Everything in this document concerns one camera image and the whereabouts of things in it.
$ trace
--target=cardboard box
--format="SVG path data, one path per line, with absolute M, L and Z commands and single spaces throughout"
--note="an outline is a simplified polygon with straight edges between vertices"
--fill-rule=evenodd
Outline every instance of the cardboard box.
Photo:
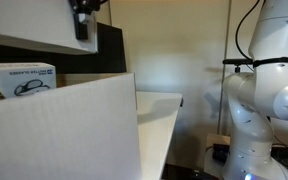
M 0 180 L 141 179 L 133 74 L 0 101 Z
M 0 64 L 0 100 L 56 88 L 55 67 L 45 63 Z

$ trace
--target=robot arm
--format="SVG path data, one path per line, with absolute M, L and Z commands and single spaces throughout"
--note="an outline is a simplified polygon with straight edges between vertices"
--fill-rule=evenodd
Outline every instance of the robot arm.
M 233 119 L 225 179 L 288 179 L 270 157 L 274 131 L 267 116 L 288 120 L 288 0 L 266 0 L 251 45 L 254 73 L 224 81 Z

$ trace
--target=white table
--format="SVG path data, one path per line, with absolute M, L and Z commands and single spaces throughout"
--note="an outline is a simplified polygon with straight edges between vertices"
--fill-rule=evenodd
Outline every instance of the white table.
M 181 102 L 181 94 L 137 92 L 142 180 L 161 178 Z

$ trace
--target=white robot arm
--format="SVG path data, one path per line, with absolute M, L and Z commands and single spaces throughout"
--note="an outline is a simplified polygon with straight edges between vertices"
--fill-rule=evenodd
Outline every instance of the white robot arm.
M 288 120 L 288 0 L 266 0 L 249 53 L 254 73 L 224 81 L 233 119 L 226 180 L 288 180 L 288 170 L 270 156 L 274 131 L 267 116 Z

